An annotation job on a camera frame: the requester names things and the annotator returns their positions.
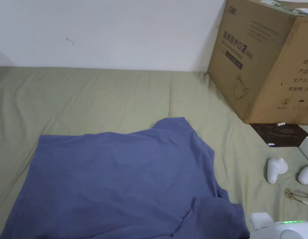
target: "blue t-shirt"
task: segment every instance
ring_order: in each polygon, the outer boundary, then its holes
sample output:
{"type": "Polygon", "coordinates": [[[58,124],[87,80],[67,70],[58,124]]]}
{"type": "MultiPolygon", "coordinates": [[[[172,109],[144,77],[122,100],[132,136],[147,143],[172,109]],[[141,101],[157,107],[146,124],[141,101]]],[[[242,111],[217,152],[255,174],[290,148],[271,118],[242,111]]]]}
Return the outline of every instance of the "blue t-shirt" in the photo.
{"type": "Polygon", "coordinates": [[[1,238],[249,238],[185,118],[131,134],[41,135],[1,238]]]}

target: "white wall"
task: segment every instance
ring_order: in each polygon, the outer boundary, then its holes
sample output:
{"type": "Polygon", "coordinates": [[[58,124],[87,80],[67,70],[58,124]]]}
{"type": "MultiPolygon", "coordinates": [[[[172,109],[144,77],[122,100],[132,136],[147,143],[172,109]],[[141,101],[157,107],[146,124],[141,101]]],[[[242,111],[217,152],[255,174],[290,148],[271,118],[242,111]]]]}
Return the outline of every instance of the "white wall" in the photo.
{"type": "Polygon", "coordinates": [[[223,5],[0,0],[0,66],[206,71],[223,5]]]}

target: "white earbud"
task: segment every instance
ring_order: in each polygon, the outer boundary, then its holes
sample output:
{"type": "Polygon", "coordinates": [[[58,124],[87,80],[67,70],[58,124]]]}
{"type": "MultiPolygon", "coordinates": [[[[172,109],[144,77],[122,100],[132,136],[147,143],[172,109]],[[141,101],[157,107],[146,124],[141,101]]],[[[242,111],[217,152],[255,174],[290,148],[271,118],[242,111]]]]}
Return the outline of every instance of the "white earbud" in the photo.
{"type": "Polygon", "coordinates": [[[288,164],[283,158],[271,158],[268,162],[267,181],[274,184],[278,174],[284,174],[288,170],[288,164]]]}
{"type": "Polygon", "coordinates": [[[308,184],[308,167],[302,169],[301,173],[299,174],[298,180],[303,185],[308,184]]]}

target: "dark mousepad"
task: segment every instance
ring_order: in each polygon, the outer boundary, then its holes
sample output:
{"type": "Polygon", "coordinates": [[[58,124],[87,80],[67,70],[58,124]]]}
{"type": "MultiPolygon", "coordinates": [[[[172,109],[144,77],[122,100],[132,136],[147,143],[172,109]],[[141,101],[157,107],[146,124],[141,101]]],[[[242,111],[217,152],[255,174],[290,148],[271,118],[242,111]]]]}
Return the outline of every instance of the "dark mousepad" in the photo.
{"type": "Polygon", "coordinates": [[[270,147],[299,147],[308,133],[297,124],[250,124],[270,147]]]}

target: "eyeglasses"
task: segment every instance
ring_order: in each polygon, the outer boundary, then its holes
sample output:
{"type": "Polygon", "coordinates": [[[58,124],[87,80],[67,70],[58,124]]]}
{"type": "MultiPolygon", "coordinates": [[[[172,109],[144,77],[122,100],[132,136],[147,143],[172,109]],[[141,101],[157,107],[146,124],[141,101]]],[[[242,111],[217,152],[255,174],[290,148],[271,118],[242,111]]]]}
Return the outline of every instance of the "eyeglasses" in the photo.
{"type": "Polygon", "coordinates": [[[285,195],[287,198],[291,198],[291,199],[294,199],[298,202],[302,202],[304,204],[308,204],[308,199],[307,201],[303,201],[299,198],[308,198],[308,194],[303,192],[303,191],[300,191],[300,190],[297,190],[297,189],[287,189],[286,192],[285,192],[285,195]]]}

